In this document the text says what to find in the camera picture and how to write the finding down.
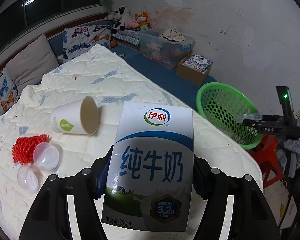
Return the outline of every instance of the gray cloth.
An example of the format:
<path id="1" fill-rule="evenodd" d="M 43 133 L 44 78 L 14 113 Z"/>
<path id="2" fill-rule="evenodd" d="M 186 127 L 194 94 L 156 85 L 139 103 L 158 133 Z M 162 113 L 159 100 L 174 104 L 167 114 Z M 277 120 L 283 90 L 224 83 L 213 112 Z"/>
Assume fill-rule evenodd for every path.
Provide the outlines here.
<path id="1" fill-rule="evenodd" d="M 283 174 L 287 165 L 286 150 L 289 150 L 297 154 L 297 169 L 300 168 L 300 141 L 298 140 L 286 140 L 283 142 L 284 149 L 279 144 L 277 145 L 275 152 L 278 158 L 279 171 Z"/>

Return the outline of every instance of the pillow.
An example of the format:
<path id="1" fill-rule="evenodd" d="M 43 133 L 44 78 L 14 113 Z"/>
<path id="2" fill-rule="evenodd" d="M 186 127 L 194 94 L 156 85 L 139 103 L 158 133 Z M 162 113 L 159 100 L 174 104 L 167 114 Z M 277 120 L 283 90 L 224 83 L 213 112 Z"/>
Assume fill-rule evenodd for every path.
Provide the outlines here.
<path id="1" fill-rule="evenodd" d="M 110 25 L 88 25 L 64 29 L 63 63 L 89 51 L 96 44 L 100 44 L 111 50 L 110 29 Z"/>
<path id="2" fill-rule="evenodd" d="M 4 68 L 0 71 L 0 115 L 5 114 L 18 100 L 17 86 Z"/>
<path id="3" fill-rule="evenodd" d="M 6 64 L 19 94 L 26 85 L 38 84 L 42 76 L 59 67 L 58 61 L 43 34 Z"/>

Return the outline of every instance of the bed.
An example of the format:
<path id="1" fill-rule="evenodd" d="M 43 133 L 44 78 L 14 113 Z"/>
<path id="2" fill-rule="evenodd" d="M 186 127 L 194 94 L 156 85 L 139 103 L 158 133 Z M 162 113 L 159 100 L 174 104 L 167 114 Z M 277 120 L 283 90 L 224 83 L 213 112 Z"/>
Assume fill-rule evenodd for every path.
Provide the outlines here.
<path id="1" fill-rule="evenodd" d="M 63 135 L 50 127 L 50 112 L 56 106 L 92 96 L 100 108 L 100 126 L 93 136 Z M 123 101 L 143 101 L 163 105 L 187 106 L 158 85 L 130 67 L 123 59 L 100 45 L 89 52 L 45 74 L 40 85 L 26 86 L 20 100 L 0 116 L 0 226 L 13 240 L 18 239 L 23 221 L 35 198 L 17 182 L 20 164 L 12 161 L 11 149 L 20 136 L 48 134 L 51 141 L 61 146 L 63 163 L 60 177 L 75 175 L 90 167 L 96 158 L 106 155 L 114 143 Z M 249 173 L 262 188 L 262 174 L 257 163 L 238 144 L 193 111 L 194 151 L 210 166 L 218 167 L 227 175 L 242 177 Z M 43 174 L 43 181 L 49 174 Z M 186 232 L 155 233 L 134 231 L 103 224 L 108 239 L 193 239 L 205 207 L 192 192 Z M 73 199 L 69 197 L 69 217 L 73 239 L 80 239 L 75 219 Z M 96 201 L 101 217 L 103 197 Z M 228 205 L 222 236 L 227 239 L 233 199 Z"/>

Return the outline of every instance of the green plastic basket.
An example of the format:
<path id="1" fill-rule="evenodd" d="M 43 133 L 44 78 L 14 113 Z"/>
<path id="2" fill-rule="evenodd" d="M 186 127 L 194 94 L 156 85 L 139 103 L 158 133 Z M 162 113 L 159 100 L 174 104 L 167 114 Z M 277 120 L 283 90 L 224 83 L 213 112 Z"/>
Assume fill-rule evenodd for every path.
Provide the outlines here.
<path id="1" fill-rule="evenodd" d="M 237 123 L 236 115 L 257 113 L 253 103 L 239 90 L 218 82 L 203 85 L 197 93 L 197 109 L 201 116 L 225 133 L 240 146 L 249 150 L 261 141 L 261 134 L 252 127 Z"/>

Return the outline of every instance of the clear plastic cup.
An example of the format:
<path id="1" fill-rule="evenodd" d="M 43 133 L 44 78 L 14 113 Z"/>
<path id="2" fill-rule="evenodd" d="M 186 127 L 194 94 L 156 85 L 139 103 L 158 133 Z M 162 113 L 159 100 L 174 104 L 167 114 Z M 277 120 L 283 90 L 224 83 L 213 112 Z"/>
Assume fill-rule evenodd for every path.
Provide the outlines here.
<path id="1" fill-rule="evenodd" d="M 55 171 L 60 161 L 59 150 L 51 143 L 39 143 L 34 149 L 33 161 L 42 171 Z"/>
<path id="2" fill-rule="evenodd" d="M 23 164 L 20 166 L 17 174 L 20 187 L 28 193 L 37 193 L 39 190 L 39 173 L 34 165 Z"/>

